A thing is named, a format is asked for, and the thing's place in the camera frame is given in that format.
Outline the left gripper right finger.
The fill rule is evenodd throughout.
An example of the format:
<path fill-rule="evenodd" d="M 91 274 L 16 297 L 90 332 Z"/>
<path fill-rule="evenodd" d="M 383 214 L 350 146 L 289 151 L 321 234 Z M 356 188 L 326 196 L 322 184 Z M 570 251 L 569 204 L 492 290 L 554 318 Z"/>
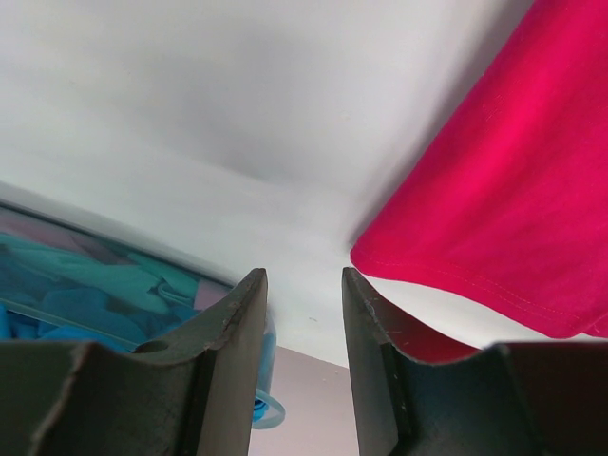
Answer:
<path fill-rule="evenodd" d="M 363 455 L 603 455 L 607 346 L 507 342 L 477 350 L 342 274 Z"/>

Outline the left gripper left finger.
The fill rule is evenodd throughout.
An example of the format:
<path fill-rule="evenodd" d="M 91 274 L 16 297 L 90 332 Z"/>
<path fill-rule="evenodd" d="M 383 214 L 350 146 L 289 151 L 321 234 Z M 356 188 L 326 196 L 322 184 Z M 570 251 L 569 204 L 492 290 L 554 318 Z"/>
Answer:
<path fill-rule="evenodd" d="M 268 281 L 252 270 L 172 332 L 116 352 L 90 341 L 1 346 L 5 455 L 244 455 Z"/>

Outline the red t shirt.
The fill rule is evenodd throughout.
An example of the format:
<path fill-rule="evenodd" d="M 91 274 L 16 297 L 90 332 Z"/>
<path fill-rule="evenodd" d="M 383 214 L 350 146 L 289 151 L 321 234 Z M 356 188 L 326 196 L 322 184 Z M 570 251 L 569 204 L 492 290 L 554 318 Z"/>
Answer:
<path fill-rule="evenodd" d="M 537 1 L 351 249 L 366 276 L 607 335 L 607 5 Z"/>

